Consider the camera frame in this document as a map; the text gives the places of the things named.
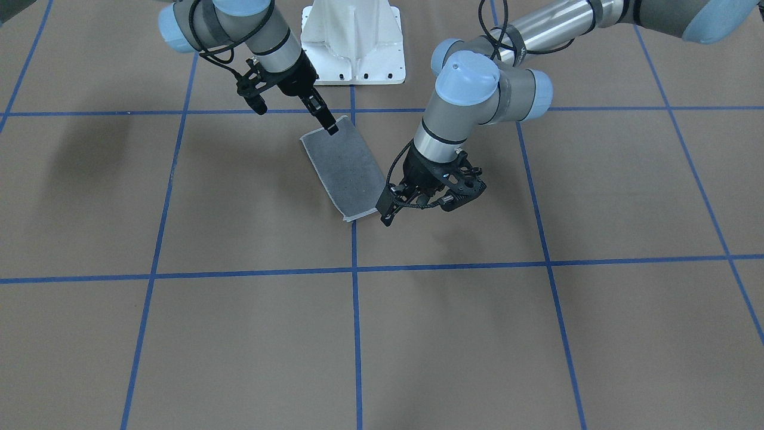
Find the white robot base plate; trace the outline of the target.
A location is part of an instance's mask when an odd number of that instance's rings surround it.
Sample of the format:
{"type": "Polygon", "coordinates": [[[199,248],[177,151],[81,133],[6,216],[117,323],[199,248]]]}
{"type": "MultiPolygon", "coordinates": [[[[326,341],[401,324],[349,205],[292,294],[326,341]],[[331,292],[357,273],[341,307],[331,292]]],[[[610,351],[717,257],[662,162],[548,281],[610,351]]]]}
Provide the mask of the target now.
{"type": "Polygon", "coordinates": [[[316,85],[406,81],[401,11],[388,1],[314,1],[302,10],[300,41],[316,85]]]}

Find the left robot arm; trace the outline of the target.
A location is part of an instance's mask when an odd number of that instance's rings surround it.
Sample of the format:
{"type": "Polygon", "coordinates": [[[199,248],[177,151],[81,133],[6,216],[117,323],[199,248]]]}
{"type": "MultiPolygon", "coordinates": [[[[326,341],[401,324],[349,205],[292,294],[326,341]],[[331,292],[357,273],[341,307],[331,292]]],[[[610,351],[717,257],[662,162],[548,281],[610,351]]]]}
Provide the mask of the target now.
{"type": "Polygon", "coordinates": [[[714,44],[731,35],[761,1],[556,1],[482,35],[444,40],[432,53],[435,89],[412,140],[394,159],[403,179],[386,180],[377,201],[386,226],[403,208],[453,211],[483,194],[482,171],[463,146],[478,125],[543,116],[551,79],[523,68],[529,58],[563,51],[579,36],[619,23],[686,42],[714,44]]]}

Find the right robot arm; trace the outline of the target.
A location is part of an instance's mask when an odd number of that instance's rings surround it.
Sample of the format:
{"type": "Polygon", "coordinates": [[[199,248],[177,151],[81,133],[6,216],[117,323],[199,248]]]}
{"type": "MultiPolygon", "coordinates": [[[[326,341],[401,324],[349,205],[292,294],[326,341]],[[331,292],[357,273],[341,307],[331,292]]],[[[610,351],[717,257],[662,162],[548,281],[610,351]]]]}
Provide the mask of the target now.
{"type": "Polygon", "coordinates": [[[238,95],[264,115],[262,96],[271,87],[299,98],[330,134],[338,131],[316,89],[318,74],[273,1],[177,1],[158,14],[165,43],[229,71],[238,95]]]}

